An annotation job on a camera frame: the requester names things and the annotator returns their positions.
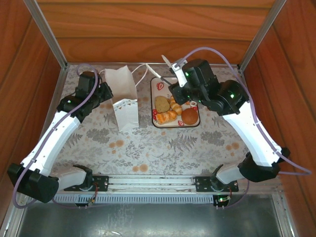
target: croissant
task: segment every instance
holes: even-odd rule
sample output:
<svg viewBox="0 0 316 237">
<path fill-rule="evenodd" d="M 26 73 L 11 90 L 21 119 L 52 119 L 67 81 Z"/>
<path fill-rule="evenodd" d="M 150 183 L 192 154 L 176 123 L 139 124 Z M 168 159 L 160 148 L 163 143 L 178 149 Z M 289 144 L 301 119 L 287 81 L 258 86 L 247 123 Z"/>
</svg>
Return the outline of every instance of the croissant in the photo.
<svg viewBox="0 0 316 237">
<path fill-rule="evenodd" d="M 173 122 L 177 119 L 177 113 L 175 111 L 168 110 L 167 112 L 157 114 L 156 119 L 158 124 L 160 125 L 168 122 Z"/>
<path fill-rule="evenodd" d="M 177 115 L 182 114 L 182 108 L 180 105 L 176 103 L 173 96 L 170 97 L 170 107 L 172 108 L 172 110 L 174 110 L 177 113 Z"/>
</svg>

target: bread roll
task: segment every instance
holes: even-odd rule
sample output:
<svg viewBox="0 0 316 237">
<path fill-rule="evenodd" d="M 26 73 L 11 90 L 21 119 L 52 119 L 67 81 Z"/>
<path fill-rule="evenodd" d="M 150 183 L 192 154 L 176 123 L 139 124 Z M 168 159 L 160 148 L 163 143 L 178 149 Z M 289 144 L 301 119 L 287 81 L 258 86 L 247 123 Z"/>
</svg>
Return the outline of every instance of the bread roll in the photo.
<svg viewBox="0 0 316 237">
<path fill-rule="evenodd" d="M 168 122 L 173 122 L 177 119 L 177 113 L 172 110 L 168 110 L 167 112 L 157 114 L 156 119 L 158 124 L 162 125 Z"/>
<path fill-rule="evenodd" d="M 155 98 L 155 108 L 158 113 L 163 113 L 170 110 L 170 104 L 168 102 L 168 99 L 164 96 L 157 96 Z"/>
<path fill-rule="evenodd" d="M 186 125 L 193 125 L 198 120 L 198 113 L 193 108 L 189 108 L 182 112 L 181 118 Z"/>
<path fill-rule="evenodd" d="M 177 115 L 181 115 L 182 114 L 182 108 L 180 105 L 178 105 L 176 103 L 176 101 L 174 100 L 173 96 L 170 97 L 170 107 L 172 110 L 174 110 Z"/>
</svg>

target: floral tablecloth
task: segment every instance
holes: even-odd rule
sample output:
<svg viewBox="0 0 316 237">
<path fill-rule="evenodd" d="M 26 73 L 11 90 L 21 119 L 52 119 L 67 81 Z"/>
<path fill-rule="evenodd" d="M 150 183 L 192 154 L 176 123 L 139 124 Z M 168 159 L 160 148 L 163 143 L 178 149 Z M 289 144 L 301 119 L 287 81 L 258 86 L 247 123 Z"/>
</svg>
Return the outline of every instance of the floral tablecloth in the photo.
<svg viewBox="0 0 316 237">
<path fill-rule="evenodd" d="M 117 66 L 95 66 L 117 69 Z M 153 66 L 160 75 L 171 76 L 167 67 Z M 79 77 L 70 67 L 63 97 L 74 92 Z M 146 67 L 134 73 L 142 77 Z M 228 68 L 212 68 L 219 81 L 234 79 Z M 80 72 L 89 70 L 81 68 Z M 82 164 L 102 174 L 209 174 L 218 165 L 242 160 L 247 147 L 235 130 L 215 112 L 199 108 L 201 123 L 195 128 L 156 128 L 152 124 L 150 73 L 137 86 L 139 128 L 119 132 L 110 101 L 102 103 L 86 117 L 70 136 L 53 170 Z"/>
</svg>

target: white plate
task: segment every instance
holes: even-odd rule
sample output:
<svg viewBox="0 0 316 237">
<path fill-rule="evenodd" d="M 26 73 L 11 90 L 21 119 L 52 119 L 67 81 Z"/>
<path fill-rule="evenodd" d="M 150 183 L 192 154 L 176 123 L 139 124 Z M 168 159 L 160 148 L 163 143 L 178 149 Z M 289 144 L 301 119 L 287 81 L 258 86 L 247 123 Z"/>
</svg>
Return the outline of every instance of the white plate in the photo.
<svg viewBox="0 0 316 237">
<path fill-rule="evenodd" d="M 177 78 L 165 78 L 168 82 L 171 84 L 174 84 L 177 82 Z M 193 125 L 186 125 L 182 122 L 181 116 L 177 116 L 176 121 L 165 123 L 165 124 L 158 124 L 158 122 L 155 120 L 154 116 L 154 110 L 155 110 L 155 98 L 157 96 L 164 96 L 168 99 L 172 96 L 171 92 L 168 89 L 168 84 L 162 81 L 159 78 L 153 78 L 151 80 L 151 97 L 152 97 L 152 119 L 153 119 L 153 125 L 159 128 L 164 128 L 164 127 L 196 127 L 199 125 L 199 112 L 198 112 L 198 105 L 196 102 L 191 102 L 191 104 L 183 104 L 182 110 L 186 110 L 188 108 L 194 108 L 197 111 L 198 114 L 198 119 L 197 122 Z"/>
</svg>

